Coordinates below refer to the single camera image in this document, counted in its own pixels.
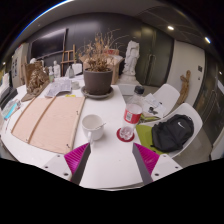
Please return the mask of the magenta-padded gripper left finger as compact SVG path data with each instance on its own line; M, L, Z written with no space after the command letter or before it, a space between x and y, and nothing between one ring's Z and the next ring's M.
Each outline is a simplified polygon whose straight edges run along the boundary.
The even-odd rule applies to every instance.
M79 185L90 153L90 144L86 143L65 155L56 154L43 169Z

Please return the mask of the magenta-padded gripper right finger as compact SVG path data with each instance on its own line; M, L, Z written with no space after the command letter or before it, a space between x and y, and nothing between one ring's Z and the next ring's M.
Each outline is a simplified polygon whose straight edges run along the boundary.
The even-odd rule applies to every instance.
M134 143L132 153L143 180L147 185L182 169L169 155L158 155L150 149Z

